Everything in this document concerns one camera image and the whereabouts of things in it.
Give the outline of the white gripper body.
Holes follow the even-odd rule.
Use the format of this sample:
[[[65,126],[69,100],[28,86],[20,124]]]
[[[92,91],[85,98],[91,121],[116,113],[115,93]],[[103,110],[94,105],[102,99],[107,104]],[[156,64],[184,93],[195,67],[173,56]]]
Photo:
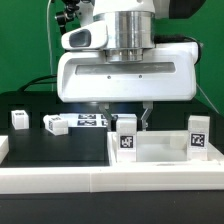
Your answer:
[[[105,26],[64,34],[66,52],[57,70],[64,102],[190,100],[196,94],[195,42],[159,43],[153,48],[108,49]]]

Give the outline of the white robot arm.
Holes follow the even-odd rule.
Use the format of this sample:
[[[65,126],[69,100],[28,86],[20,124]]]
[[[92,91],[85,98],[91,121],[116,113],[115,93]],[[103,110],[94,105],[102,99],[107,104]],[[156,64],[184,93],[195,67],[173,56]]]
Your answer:
[[[201,46],[181,35],[155,35],[157,19],[188,19],[206,0],[79,0],[80,27],[62,35],[57,70],[64,102],[97,102],[115,129],[112,102],[190,100]]]

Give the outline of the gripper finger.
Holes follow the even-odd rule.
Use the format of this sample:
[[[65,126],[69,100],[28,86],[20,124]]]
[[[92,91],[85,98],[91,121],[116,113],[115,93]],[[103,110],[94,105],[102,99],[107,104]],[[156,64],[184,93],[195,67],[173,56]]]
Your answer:
[[[100,103],[99,110],[104,115],[105,119],[107,120],[107,128],[108,129],[115,129],[116,128],[116,121],[117,116],[112,115],[109,111],[109,104],[108,103]]]
[[[147,119],[149,118],[149,116],[153,110],[153,103],[152,102],[144,102],[143,109],[144,109],[144,112],[141,116],[141,124],[142,124],[142,129],[146,130],[148,127]]]

